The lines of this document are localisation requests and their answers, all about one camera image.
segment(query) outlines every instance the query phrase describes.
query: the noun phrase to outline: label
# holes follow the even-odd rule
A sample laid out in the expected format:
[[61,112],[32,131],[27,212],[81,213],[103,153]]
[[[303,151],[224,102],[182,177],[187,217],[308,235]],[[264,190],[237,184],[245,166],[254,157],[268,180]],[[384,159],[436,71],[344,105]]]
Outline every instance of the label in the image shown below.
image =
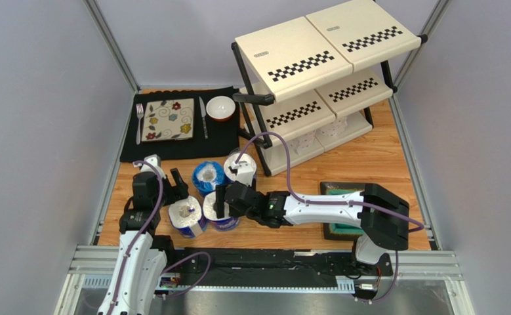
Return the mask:
[[264,52],[260,52],[260,53],[258,53],[258,54],[254,54],[253,56],[254,56],[255,58],[259,58],[259,57],[266,56],[266,55],[268,55],[268,54],[269,54],[269,52],[268,52],[268,51],[264,51]]

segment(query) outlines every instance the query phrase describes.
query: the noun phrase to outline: white wall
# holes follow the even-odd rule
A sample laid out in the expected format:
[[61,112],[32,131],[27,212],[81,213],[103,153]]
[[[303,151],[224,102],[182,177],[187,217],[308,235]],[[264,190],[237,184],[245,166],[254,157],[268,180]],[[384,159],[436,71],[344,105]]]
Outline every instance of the white wall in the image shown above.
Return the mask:
[[0,314],[52,314],[132,92],[82,0],[0,1]]
[[[98,0],[139,85],[243,85],[230,44],[240,35],[346,0]],[[377,1],[415,34],[436,0]],[[394,58],[397,74],[404,56]]]
[[476,314],[511,314],[511,1],[453,1],[398,98]]

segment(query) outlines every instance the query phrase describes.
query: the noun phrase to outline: white bowl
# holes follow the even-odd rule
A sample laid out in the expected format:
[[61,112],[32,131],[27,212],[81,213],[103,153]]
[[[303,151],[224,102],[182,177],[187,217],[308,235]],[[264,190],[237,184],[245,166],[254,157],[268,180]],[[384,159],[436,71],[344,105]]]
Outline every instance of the white bowl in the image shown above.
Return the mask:
[[235,103],[230,97],[217,96],[207,103],[207,114],[216,121],[229,120],[235,112]]

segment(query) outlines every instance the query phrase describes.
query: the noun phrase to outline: black and white checkered pattern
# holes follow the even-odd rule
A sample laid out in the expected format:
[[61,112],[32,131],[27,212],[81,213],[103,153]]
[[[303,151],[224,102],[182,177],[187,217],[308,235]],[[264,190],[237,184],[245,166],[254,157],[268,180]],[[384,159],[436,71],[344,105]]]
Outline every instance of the black and white checkered pattern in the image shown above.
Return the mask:
[[378,85],[372,77],[364,80],[358,84],[352,85],[351,87],[347,87],[346,89],[342,89],[339,92],[335,92],[334,94],[329,94],[329,97],[333,99],[333,102],[338,102],[339,100],[344,100],[345,98],[349,98],[352,95],[356,95],[360,92],[366,91],[367,89],[371,89],[372,87]]
[[269,123],[269,128],[273,129],[274,127],[296,120],[296,118],[301,118],[320,109],[321,106],[317,105],[316,101],[313,101],[311,104],[303,105],[292,112],[286,112],[285,114],[280,114],[272,119],[267,119],[267,123]]
[[371,34],[370,36],[366,36],[362,39],[356,39],[356,41],[351,41],[348,44],[342,44],[342,46],[345,47],[349,53],[352,53],[353,51],[358,51],[362,48],[374,45],[375,43],[380,43],[402,33],[402,31],[397,30],[397,26],[392,26],[391,28],[378,31],[375,34]]
[[277,69],[275,72],[269,72],[268,75],[273,77],[273,81],[279,81],[280,79],[286,79],[287,76],[292,76],[309,70],[312,67],[317,67],[320,64],[326,63],[328,60],[334,60],[335,58],[329,54],[329,51],[324,51],[323,54],[317,54],[314,57],[309,57],[307,60],[300,60],[298,63],[292,64],[292,66],[286,66],[284,69]]

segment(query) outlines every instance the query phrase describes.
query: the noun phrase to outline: black placemat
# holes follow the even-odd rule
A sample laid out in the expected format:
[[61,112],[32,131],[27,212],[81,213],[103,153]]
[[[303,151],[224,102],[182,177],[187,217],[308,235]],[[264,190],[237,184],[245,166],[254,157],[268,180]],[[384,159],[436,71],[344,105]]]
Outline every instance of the black placemat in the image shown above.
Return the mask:
[[[239,128],[239,106],[236,103],[234,115],[228,121],[218,122],[210,118],[209,115],[206,116],[205,120],[207,121],[207,130],[209,133],[209,139],[207,140],[203,132],[199,97],[203,99],[206,105],[216,96],[227,96],[231,98],[236,92],[237,89],[227,87],[217,90],[167,91],[136,95],[133,99],[133,105],[131,106],[131,120],[129,121],[129,128],[127,129],[127,135],[125,136],[125,142],[119,160],[121,162],[133,162],[138,159],[144,159],[146,156],[152,154],[157,154],[161,159],[213,158],[216,156],[228,155],[233,149],[239,146],[237,137],[237,130]],[[135,104],[142,103],[143,106],[146,106],[148,102],[183,98],[192,98],[195,100],[193,138],[188,140],[141,142],[139,145],[136,145],[138,120]]]

